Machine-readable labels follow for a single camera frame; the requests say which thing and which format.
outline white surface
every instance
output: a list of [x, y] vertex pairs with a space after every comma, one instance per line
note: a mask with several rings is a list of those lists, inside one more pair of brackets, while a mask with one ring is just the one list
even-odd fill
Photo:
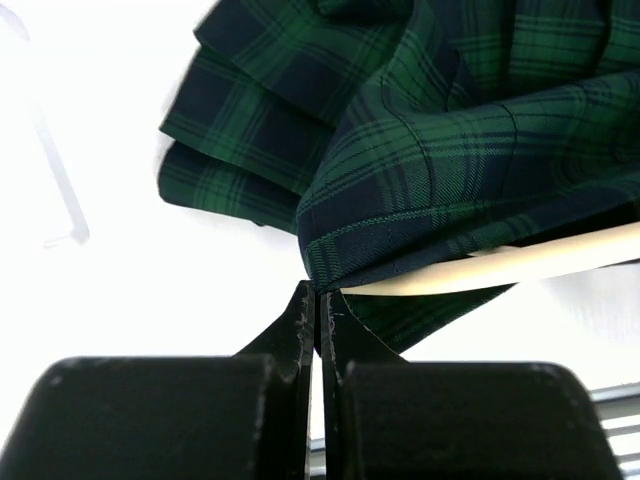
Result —
[[[306, 277], [294, 237], [157, 196], [167, 146], [157, 126], [210, 0], [3, 3], [46, 58], [43, 110], [92, 236], [81, 248], [38, 255], [0, 237], [0, 442], [54, 361], [231, 354], [280, 314]], [[5, 142], [15, 131], [2, 125]], [[23, 181], [1, 160], [3, 181]], [[21, 208], [3, 202], [0, 218]], [[558, 361], [590, 388], [637, 381], [638, 285], [636, 266], [520, 285], [407, 356]], [[313, 437], [322, 436], [320, 402], [316, 389]]]

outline green plaid fabric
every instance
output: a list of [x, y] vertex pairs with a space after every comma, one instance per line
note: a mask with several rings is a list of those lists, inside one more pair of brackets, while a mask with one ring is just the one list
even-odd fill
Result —
[[[319, 291], [639, 219], [637, 0], [222, 0], [167, 202], [298, 235]], [[397, 351], [503, 292], [349, 297]]]

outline tartan fabric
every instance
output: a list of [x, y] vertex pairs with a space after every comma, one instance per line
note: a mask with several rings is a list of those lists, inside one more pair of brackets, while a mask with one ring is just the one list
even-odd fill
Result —
[[[639, 219], [637, 0], [222, 0], [167, 202], [297, 233], [319, 291]], [[509, 288], [349, 297], [401, 351]]]

